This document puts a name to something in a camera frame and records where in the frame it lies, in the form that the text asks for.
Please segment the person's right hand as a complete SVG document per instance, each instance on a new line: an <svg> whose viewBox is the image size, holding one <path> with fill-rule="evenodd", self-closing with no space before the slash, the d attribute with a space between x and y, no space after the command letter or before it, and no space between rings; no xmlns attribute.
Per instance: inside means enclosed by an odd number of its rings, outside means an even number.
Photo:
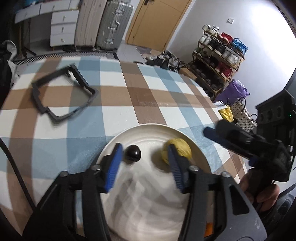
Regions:
<svg viewBox="0 0 296 241"><path fill-rule="evenodd" d="M249 169L240 181L240 188L251 203L259 204L259 211L264 212L271 209L276 203L280 188L271 181L263 180L264 175L254 168Z"/></svg>

